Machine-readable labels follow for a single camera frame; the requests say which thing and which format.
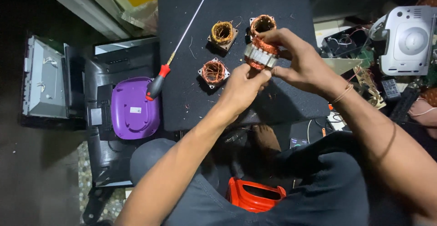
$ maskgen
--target metal rod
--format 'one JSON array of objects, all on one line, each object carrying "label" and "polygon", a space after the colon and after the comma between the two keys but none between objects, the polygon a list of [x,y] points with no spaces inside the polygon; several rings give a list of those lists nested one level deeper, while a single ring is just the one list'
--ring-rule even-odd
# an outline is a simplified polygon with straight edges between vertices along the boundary
[{"label": "metal rod", "polygon": [[176,46],[176,49],[175,49],[174,52],[172,53],[172,56],[170,57],[171,59],[169,59],[169,60],[167,61],[167,64],[168,64],[168,65],[170,65],[171,61],[173,60],[174,54],[175,54],[176,51],[178,50],[180,44],[182,43],[183,38],[184,38],[185,35],[187,34],[187,31],[189,30],[191,24],[193,23],[194,18],[196,17],[197,13],[199,12],[199,9],[200,9],[200,7],[202,6],[203,1],[204,1],[204,0],[202,0],[202,2],[200,2],[200,5],[199,5],[199,7],[197,8],[196,12],[194,13],[194,16],[193,16],[193,18],[191,19],[190,23],[188,24],[187,29],[186,29],[185,32],[183,33],[182,38],[180,39],[178,45]]}]

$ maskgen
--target bracelet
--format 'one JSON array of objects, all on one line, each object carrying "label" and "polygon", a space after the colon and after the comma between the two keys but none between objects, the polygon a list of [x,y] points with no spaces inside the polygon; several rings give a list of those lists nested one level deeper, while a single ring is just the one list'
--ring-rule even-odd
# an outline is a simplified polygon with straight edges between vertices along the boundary
[{"label": "bracelet", "polygon": [[352,84],[348,84],[346,86],[346,89],[344,90],[344,92],[342,94],[340,94],[340,96],[338,96],[335,100],[333,100],[331,102],[331,104],[335,104],[335,103],[339,102],[352,89],[353,89],[353,85]]}]

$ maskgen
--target red plastic stool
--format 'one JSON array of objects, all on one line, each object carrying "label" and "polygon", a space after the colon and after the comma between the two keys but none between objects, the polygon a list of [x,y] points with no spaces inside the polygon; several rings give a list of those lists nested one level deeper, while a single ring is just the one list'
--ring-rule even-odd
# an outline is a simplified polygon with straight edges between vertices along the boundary
[{"label": "red plastic stool", "polygon": [[229,180],[228,201],[249,212],[268,211],[285,196],[285,190],[280,186],[273,188],[233,177]]}]

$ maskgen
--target hand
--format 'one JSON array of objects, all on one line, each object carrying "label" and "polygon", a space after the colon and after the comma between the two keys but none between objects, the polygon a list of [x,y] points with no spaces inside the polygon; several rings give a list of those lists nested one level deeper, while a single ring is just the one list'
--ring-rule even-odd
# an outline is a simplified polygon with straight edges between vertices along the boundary
[{"label": "hand", "polygon": [[272,75],[293,87],[334,100],[344,92],[347,82],[323,61],[313,46],[287,28],[260,33],[267,44],[283,46],[281,57],[292,60],[290,68],[275,66]]},{"label": "hand", "polygon": [[254,101],[258,91],[267,86],[271,72],[262,70],[253,78],[253,71],[248,64],[235,68],[228,78],[226,87],[217,101],[216,107],[221,115],[225,116],[228,123],[232,123]]}]

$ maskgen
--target purple plastic lid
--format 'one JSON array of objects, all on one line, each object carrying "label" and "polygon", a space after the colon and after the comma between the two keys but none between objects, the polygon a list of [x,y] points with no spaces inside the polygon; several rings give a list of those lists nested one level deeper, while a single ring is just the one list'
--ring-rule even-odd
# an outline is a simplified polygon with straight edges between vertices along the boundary
[{"label": "purple plastic lid", "polygon": [[111,117],[115,134],[134,140],[155,133],[160,124],[159,98],[145,99],[147,85],[152,80],[136,77],[124,80],[112,90]]}]

